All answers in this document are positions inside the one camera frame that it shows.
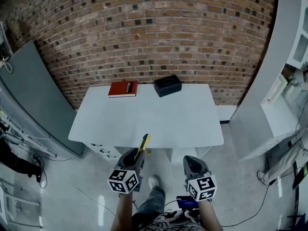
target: baseboard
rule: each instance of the baseboard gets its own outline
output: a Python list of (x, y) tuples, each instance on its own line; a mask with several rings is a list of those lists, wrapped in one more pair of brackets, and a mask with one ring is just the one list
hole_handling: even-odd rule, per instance
[(216, 109), (218, 112), (220, 124), (226, 124), (231, 120), (233, 114), (235, 113), (237, 109), (237, 106), (236, 105), (216, 105)]

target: book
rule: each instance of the book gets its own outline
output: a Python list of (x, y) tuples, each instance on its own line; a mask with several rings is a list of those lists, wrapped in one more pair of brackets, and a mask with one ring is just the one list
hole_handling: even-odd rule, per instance
[(111, 84), (108, 97), (120, 98), (120, 97), (135, 97), (137, 94), (137, 81), (122, 81), (114, 82)]

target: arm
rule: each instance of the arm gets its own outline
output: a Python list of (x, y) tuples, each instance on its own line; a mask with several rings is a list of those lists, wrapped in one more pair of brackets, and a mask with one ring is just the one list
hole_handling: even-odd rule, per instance
[(130, 194), (121, 195), (111, 231), (132, 231), (132, 199), (132, 192)]
[(207, 200), (198, 202), (200, 217), (206, 231), (223, 231), (215, 211)]

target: patterned shirt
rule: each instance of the patterned shirt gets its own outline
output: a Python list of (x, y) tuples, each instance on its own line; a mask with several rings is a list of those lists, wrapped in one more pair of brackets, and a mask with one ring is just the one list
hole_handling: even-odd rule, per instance
[(199, 211), (173, 211), (159, 215), (141, 231), (205, 231)]

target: white table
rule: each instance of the white table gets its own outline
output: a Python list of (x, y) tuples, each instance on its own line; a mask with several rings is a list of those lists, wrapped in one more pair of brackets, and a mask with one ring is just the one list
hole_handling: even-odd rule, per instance
[(114, 146), (198, 148), (224, 143), (207, 84), (183, 84), (180, 92), (160, 98), (152, 84), (138, 85), (136, 97), (109, 98), (110, 86), (88, 89), (68, 138), (96, 152)]

